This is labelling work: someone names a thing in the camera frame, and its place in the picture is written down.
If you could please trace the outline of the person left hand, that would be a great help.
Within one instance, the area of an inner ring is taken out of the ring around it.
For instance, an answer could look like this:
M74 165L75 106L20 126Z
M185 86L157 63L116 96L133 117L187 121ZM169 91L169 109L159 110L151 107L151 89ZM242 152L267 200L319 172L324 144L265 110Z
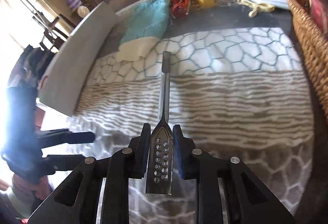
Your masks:
M40 200L45 200L53 191L53 188L49 184L47 176L43 176L38 180L36 184L33 184L14 174L12 177L11 187L14 186L20 191L22 191L24 194L27 194L31 197L34 196Z

